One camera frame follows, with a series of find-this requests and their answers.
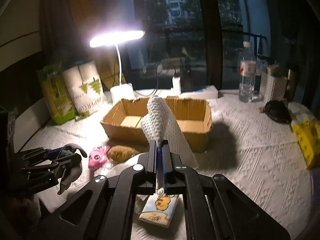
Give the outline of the white embossed table cloth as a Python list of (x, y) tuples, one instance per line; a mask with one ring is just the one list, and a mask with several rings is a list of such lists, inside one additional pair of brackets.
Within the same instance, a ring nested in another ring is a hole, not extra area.
[[(213, 127), (209, 148), (195, 153), (198, 173), (225, 175), (296, 239), (312, 214), (313, 184), (290, 125), (259, 113), (261, 103), (242, 103), (234, 91), (208, 100)], [(92, 116), (61, 126), (49, 122), (22, 148), (58, 148), (73, 142), (89, 153), (108, 141), (100, 122), (112, 108), (104, 102)], [(182, 198), (169, 228), (134, 218), (131, 239), (186, 239)]]

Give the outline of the cardboard box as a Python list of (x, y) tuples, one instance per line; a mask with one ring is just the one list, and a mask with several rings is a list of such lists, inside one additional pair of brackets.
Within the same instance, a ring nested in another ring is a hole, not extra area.
[(207, 101), (174, 97), (121, 99), (101, 120), (109, 139), (134, 145), (150, 140), (168, 140), (182, 134), (194, 153), (203, 153), (209, 144), (212, 126)]

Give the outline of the paper cup pack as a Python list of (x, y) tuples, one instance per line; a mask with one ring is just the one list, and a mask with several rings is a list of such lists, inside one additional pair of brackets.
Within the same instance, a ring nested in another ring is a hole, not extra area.
[(62, 76), (81, 118), (97, 112), (107, 100), (94, 61), (69, 68), (62, 73)]

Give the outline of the pink plush toy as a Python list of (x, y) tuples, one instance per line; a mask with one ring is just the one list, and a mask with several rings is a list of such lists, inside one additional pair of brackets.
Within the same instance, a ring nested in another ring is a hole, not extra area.
[(104, 164), (109, 162), (108, 152), (110, 146), (98, 146), (93, 148), (93, 151), (89, 154), (88, 168), (91, 171), (96, 171), (101, 168)]

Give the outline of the yellow curtain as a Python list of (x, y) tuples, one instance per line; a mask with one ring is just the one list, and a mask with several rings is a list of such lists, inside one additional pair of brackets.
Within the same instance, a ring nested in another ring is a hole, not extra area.
[(41, 45), (46, 62), (62, 70), (95, 61), (104, 90), (125, 81), (114, 46), (95, 48), (90, 40), (106, 31), (112, 0), (40, 0)]

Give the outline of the brown fuzzy plush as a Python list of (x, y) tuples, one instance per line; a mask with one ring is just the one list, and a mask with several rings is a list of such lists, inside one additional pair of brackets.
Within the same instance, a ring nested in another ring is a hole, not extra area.
[(136, 150), (135, 148), (116, 145), (109, 149), (107, 156), (114, 162), (124, 163), (138, 154), (140, 154), (140, 151)]

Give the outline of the white perforated basket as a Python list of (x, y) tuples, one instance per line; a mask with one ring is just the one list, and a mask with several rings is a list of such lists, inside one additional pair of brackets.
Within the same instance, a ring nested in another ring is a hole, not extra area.
[(283, 75), (278, 64), (270, 65), (265, 72), (261, 74), (261, 83), (259, 95), (263, 102), (281, 101), (284, 97), (287, 85), (287, 77)]

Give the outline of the white power strip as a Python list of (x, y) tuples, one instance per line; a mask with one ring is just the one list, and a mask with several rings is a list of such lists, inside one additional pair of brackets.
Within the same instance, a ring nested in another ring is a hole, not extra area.
[(219, 92), (215, 86), (207, 86), (203, 89), (192, 91), (192, 92), (183, 92), (177, 94), (171, 89), (168, 96), (174, 96), (178, 98), (188, 98), (188, 99), (200, 99), (200, 100), (211, 100), (217, 99), (219, 97)]

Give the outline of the cartoon printed tissue pack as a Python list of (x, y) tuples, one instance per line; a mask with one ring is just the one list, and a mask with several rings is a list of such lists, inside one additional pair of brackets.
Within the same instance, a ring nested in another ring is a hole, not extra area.
[(167, 195), (164, 189), (160, 188), (148, 197), (139, 215), (139, 220), (168, 228), (174, 216), (178, 198), (178, 194)]

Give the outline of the green paper package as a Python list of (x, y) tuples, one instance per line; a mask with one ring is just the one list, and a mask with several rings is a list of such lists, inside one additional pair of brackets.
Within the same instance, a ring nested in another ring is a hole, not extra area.
[(57, 125), (75, 118), (77, 111), (61, 73), (61, 63), (49, 64), (37, 71), (49, 113)]

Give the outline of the clear water bottle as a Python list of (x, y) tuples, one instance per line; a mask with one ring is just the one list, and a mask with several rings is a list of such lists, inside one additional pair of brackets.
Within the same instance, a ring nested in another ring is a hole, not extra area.
[(251, 43), (243, 42), (243, 50), (239, 54), (239, 100), (242, 102), (251, 102), (254, 95), (255, 73), (257, 60), (251, 48)]

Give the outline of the white textured towel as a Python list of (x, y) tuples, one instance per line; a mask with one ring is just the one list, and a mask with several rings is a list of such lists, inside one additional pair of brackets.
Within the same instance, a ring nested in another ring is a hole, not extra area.
[(168, 140), (170, 151), (178, 154), (183, 164), (197, 168), (196, 158), (166, 101), (152, 96), (148, 99), (147, 110), (148, 113), (141, 122), (146, 139), (155, 140), (157, 146), (160, 146), (163, 140)]

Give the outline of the white desk lamp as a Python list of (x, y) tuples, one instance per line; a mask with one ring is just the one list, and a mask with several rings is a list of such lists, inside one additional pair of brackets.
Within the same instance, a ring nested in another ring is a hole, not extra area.
[(109, 31), (93, 37), (89, 42), (91, 48), (109, 46), (115, 46), (116, 48), (119, 64), (119, 85), (113, 86), (110, 89), (112, 103), (114, 105), (122, 99), (135, 100), (136, 98), (133, 92), (133, 87), (128, 83), (122, 83), (123, 67), (121, 62), (119, 45), (129, 41), (139, 40), (144, 35), (145, 31), (143, 31), (142, 29)]

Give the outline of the white power adapter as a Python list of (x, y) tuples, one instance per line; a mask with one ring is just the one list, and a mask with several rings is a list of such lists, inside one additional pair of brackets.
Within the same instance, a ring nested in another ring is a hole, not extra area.
[(174, 76), (172, 78), (172, 91), (175, 95), (181, 94), (181, 80), (179, 76)]

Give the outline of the black round object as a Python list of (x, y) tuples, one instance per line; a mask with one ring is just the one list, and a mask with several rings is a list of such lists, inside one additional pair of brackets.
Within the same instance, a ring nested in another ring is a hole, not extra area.
[(273, 121), (280, 124), (290, 124), (292, 119), (285, 104), (272, 100), (264, 106), (264, 113)]

